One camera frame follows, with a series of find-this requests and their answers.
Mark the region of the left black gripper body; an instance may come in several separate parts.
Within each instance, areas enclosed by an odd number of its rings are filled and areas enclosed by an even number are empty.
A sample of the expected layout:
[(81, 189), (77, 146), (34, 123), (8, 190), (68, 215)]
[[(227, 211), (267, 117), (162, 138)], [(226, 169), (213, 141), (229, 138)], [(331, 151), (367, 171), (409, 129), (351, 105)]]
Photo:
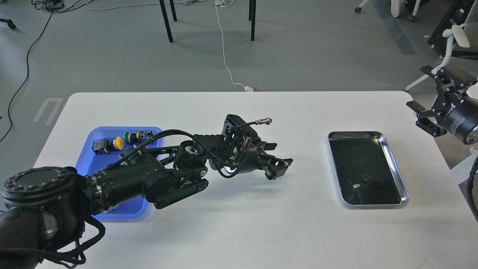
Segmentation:
[(260, 149), (264, 145), (252, 125), (267, 125), (267, 118), (250, 122), (241, 117), (228, 114), (223, 127), (223, 140), (226, 142), (224, 162), (237, 167), (228, 167), (215, 160), (209, 160), (213, 170), (224, 169), (229, 176), (263, 170), (267, 161), (260, 159)]

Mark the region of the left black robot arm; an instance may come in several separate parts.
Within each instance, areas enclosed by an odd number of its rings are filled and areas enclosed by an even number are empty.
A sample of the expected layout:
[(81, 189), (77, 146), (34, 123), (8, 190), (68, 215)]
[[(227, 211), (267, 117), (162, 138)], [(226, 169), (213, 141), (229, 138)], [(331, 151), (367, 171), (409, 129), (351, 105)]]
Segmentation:
[(253, 125), (226, 116), (221, 134), (164, 130), (121, 154), (105, 169), (82, 176), (74, 167), (38, 167), (19, 172), (2, 186), (7, 211), (1, 214), (1, 268), (34, 269), (43, 260), (73, 269), (86, 262), (85, 250), (105, 235), (94, 216), (142, 196), (165, 208), (208, 187), (206, 162), (224, 178), (262, 170), (269, 180), (292, 164), (267, 151), (276, 143), (258, 136)]

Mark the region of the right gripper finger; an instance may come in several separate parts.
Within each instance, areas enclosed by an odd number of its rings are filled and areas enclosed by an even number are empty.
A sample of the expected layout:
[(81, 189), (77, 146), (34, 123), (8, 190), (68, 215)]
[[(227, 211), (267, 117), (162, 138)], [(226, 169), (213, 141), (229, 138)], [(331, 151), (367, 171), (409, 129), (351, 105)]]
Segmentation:
[(420, 71), (433, 78), (436, 84), (437, 97), (432, 112), (451, 112), (471, 100), (467, 90), (477, 84), (477, 78), (463, 68), (445, 66), (433, 72), (431, 66), (424, 66)]
[(415, 124), (426, 133), (433, 137), (444, 136), (447, 131), (444, 127), (434, 123), (429, 118), (436, 116), (436, 113), (431, 110), (426, 110), (425, 107), (416, 101), (409, 101), (406, 105), (416, 113), (417, 120)]

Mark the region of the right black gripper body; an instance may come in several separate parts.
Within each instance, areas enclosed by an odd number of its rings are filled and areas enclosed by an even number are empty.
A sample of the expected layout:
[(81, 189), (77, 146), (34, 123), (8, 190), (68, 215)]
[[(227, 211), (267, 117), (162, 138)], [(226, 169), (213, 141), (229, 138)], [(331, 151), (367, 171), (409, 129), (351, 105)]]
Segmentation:
[(444, 97), (444, 129), (465, 145), (477, 143), (477, 99), (459, 92), (447, 92)]

